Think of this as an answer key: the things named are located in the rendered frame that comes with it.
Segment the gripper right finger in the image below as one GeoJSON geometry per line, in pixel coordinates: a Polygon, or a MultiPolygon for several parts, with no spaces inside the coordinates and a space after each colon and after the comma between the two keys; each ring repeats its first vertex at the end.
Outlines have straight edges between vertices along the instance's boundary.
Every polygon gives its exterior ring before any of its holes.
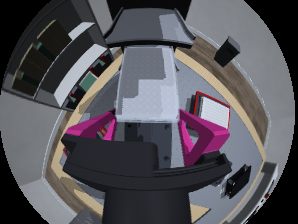
{"type": "Polygon", "coordinates": [[[192,115],[182,109],[179,109],[179,113],[180,121],[177,124],[184,166],[193,165],[204,153],[219,150],[230,136],[225,127],[192,115]],[[187,132],[184,121],[199,134],[195,145],[187,132]]]}

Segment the white well plate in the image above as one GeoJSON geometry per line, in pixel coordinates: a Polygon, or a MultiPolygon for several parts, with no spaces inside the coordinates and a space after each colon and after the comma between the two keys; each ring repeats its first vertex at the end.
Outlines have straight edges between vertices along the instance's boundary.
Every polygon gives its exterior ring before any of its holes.
{"type": "Polygon", "coordinates": [[[208,98],[201,97],[198,117],[228,128],[229,108],[214,102],[208,98]]]}

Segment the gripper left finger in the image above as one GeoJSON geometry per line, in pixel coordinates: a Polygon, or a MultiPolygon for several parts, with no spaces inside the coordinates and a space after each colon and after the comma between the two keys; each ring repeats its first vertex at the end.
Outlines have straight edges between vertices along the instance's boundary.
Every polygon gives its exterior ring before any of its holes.
{"type": "MultiPolygon", "coordinates": [[[[109,128],[103,140],[113,140],[117,128],[117,121],[115,117],[115,109],[110,110],[102,115],[91,118],[79,124],[69,127],[65,133],[79,135],[80,137],[96,139],[96,133],[102,129],[110,121],[109,128]]],[[[64,134],[65,134],[64,133],[64,134]]]]}

